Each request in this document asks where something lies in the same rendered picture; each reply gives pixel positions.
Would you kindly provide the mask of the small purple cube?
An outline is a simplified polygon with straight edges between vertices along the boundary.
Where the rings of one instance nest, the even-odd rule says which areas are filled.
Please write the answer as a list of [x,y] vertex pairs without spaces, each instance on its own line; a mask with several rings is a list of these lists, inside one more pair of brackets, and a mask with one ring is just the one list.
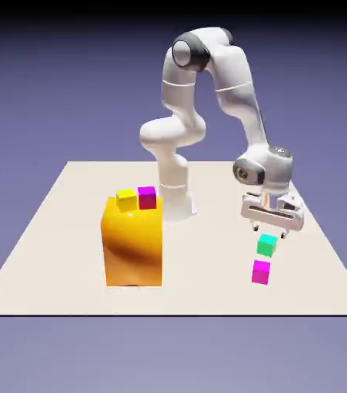
[[140,210],[152,210],[157,208],[157,195],[154,187],[138,187],[137,191]]

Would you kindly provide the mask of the small yellow cube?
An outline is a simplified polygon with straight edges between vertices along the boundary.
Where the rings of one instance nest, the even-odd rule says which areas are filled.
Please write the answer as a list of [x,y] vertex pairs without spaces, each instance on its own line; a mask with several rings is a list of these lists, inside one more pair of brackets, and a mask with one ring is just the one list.
[[137,209],[137,194],[132,188],[116,191],[116,204],[121,212]]

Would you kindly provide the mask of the small green cube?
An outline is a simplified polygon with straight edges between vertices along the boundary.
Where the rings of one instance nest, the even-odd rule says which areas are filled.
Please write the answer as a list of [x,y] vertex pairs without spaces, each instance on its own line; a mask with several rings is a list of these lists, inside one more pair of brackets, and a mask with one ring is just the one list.
[[257,243],[256,253],[272,257],[277,244],[277,237],[263,233]]

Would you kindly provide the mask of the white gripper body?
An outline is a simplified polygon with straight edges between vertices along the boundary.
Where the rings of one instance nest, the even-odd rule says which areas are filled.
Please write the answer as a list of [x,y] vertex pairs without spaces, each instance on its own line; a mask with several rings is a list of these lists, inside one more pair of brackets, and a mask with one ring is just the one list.
[[304,224],[305,204],[296,192],[288,192],[277,199],[276,208],[263,205],[263,195],[245,193],[241,215],[251,222],[267,223],[283,230],[300,231]]

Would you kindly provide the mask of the small magenta cube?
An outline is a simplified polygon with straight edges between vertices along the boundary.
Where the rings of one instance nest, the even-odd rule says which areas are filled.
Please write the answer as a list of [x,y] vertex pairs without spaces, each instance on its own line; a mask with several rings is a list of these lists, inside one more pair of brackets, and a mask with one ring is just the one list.
[[253,263],[252,282],[267,285],[269,272],[270,262],[255,260]]

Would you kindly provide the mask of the large orange box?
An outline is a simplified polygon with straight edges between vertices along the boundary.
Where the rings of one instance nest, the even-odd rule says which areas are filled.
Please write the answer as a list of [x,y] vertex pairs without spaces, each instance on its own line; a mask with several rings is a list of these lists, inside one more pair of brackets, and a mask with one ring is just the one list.
[[162,198],[151,210],[120,211],[107,200],[101,240],[108,287],[158,287],[163,282]]

